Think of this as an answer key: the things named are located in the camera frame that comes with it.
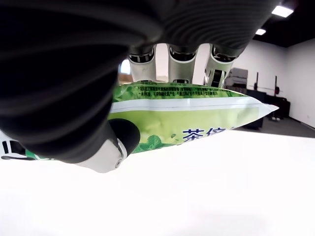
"white wall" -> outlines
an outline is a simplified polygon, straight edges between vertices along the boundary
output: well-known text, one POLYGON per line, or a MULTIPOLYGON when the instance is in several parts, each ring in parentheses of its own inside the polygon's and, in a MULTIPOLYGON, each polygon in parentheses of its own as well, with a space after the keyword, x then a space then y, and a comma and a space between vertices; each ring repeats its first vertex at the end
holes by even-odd
POLYGON ((290 116, 315 127, 315 39, 288 49, 290 116))
MULTIPOLYGON (((200 45, 196 57, 193 75, 194 84, 203 84, 204 68, 210 53, 209 44, 200 45)), ((233 67, 249 71, 248 89, 253 89, 256 82, 256 73, 259 72, 258 86, 274 89, 275 76, 278 76, 279 96, 286 96, 286 48, 269 43, 252 40, 244 52, 236 59, 233 67)), ((168 55, 165 44, 157 45, 156 52, 157 76, 168 75, 168 55)), ((259 88, 258 90, 274 95, 272 90, 259 88)))
POLYGON ((277 86, 281 90, 279 96, 286 97, 286 57, 286 48, 252 40, 239 58, 236 59, 233 67, 248 70, 248 89, 253 89, 258 72, 258 90, 266 92, 268 95, 274 95, 275 76, 277 75, 277 86))

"plastic packaging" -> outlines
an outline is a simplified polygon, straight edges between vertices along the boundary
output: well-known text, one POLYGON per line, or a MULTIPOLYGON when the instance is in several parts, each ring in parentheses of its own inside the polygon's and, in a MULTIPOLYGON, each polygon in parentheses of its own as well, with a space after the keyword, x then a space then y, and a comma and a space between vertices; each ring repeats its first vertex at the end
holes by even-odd
POLYGON ((212 136, 277 108, 221 88, 138 82, 115 89, 109 119, 127 119, 138 127, 140 144, 133 151, 137 153, 212 136))

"white tabletop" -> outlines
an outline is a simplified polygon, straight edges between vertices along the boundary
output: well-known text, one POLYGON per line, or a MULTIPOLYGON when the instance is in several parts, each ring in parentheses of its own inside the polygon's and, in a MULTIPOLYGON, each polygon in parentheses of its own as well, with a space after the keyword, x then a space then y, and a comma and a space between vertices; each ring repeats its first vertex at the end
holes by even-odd
POLYGON ((1 236, 315 235, 315 139, 226 131, 98 174, 0 162, 1 236))

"black rubber fingertip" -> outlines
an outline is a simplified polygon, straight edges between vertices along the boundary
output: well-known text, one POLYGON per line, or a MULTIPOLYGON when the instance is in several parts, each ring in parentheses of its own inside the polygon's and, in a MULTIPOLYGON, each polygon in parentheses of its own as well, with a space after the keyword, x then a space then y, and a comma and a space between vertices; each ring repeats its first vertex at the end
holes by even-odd
POLYGON ((127 154, 130 155, 140 142, 138 127, 126 119, 111 119, 109 124, 116 137, 124 144, 127 154))

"black ceiling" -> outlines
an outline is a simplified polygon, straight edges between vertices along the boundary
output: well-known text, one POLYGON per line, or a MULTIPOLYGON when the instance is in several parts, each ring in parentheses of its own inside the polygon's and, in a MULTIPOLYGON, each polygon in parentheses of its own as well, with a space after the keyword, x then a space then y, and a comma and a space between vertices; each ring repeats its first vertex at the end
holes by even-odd
POLYGON ((255 35, 255 40, 290 47, 315 38, 313 0, 284 0, 282 6, 294 12, 287 18, 272 14, 262 27, 266 33, 255 35))

